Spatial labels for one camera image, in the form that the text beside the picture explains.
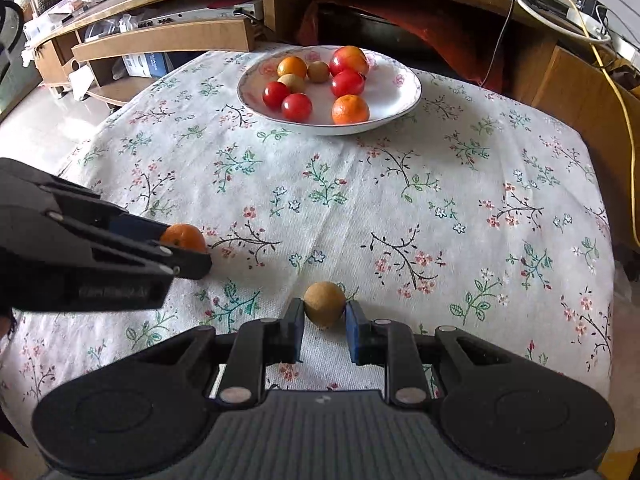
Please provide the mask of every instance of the white floor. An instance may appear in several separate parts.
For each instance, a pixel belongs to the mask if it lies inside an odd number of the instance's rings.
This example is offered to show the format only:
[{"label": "white floor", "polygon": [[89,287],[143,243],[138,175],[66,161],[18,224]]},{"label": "white floor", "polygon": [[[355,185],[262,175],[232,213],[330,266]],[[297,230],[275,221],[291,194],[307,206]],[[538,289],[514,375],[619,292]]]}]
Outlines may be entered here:
[{"label": "white floor", "polygon": [[48,89],[36,88],[0,123],[0,157],[55,174],[108,115],[109,107],[92,97],[77,102],[68,93],[55,99]]}]

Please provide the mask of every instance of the floor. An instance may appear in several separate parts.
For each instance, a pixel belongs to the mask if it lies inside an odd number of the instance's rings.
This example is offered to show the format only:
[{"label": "floor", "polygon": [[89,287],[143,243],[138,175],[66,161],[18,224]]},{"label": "floor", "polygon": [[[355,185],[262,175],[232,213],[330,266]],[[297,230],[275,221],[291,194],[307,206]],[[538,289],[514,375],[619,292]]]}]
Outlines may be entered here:
[{"label": "floor", "polygon": [[[76,144],[91,137],[108,115],[109,107],[91,97],[56,99],[48,89],[36,88],[0,123],[0,157],[58,173]],[[46,468],[33,449],[0,434],[0,470],[14,480],[33,480]]]},{"label": "floor", "polygon": [[92,97],[77,102],[68,93],[56,99],[49,89],[36,88],[0,123],[0,156],[58,173],[108,115],[109,107]]}]

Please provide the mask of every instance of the white floral tablecloth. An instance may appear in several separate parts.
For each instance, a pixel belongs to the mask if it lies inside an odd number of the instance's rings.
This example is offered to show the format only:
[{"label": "white floral tablecloth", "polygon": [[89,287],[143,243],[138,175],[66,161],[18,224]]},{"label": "white floral tablecloth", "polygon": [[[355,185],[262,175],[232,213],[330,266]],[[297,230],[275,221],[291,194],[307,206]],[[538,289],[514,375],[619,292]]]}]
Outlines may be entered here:
[{"label": "white floral tablecloth", "polygon": [[[224,333],[277,317],[322,280],[372,319],[425,333],[454,324],[606,396],[614,262],[579,134],[418,72],[422,99],[400,120],[358,137],[304,136],[236,96],[241,73],[278,48],[200,56],[72,154],[65,178],[134,214],[201,227],[213,268],[176,280],[158,312],[19,314],[0,353],[17,429],[30,439],[30,413],[57,384],[198,324]],[[380,368],[350,364],[341,326],[308,322],[301,360],[268,368],[267,386],[383,385]]]}]

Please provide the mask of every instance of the white bowl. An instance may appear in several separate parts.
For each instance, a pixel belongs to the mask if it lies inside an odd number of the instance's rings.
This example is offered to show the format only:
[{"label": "white bowl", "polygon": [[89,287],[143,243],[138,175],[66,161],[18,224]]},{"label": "white bowl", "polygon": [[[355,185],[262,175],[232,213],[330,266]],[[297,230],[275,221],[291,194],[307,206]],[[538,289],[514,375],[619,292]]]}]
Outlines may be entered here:
[{"label": "white bowl", "polygon": [[364,123],[334,124],[331,108],[336,97],[331,92],[331,79],[322,84],[306,80],[305,94],[314,110],[308,121],[295,123],[284,119],[280,111],[271,110],[262,101],[268,82],[276,81],[278,64],[287,56],[299,56],[307,63],[329,63],[338,46],[299,46],[281,50],[251,65],[238,82],[238,97],[252,112],[289,129],[311,135],[350,135],[372,130],[411,111],[420,100],[422,87],[414,72],[388,56],[363,49],[369,61],[369,73],[362,98],[369,105],[370,118]]}]

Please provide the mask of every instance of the red fruit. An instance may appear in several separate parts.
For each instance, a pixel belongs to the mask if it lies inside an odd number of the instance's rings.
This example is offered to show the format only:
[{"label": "red fruit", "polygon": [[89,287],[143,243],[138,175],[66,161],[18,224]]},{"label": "red fruit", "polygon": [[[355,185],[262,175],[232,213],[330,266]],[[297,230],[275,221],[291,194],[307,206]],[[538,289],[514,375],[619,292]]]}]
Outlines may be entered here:
[{"label": "red fruit", "polygon": [[311,99],[305,94],[291,94],[282,102],[282,114],[287,121],[303,123],[313,110]]},{"label": "red fruit", "polygon": [[365,79],[350,68],[343,70],[331,79],[331,92],[336,97],[343,95],[360,95],[364,90]]},{"label": "red fruit", "polygon": [[367,75],[369,63],[363,51],[355,46],[344,46],[334,52],[329,62],[329,71],[335,76],[343,70],[350,68],[354,72]]},{"label": "red fruit", "polygon": [[279,81],[271,81],[264,87],[262,100],[271,110],[280,110],[284,98],[290,94],[289,87]]}]

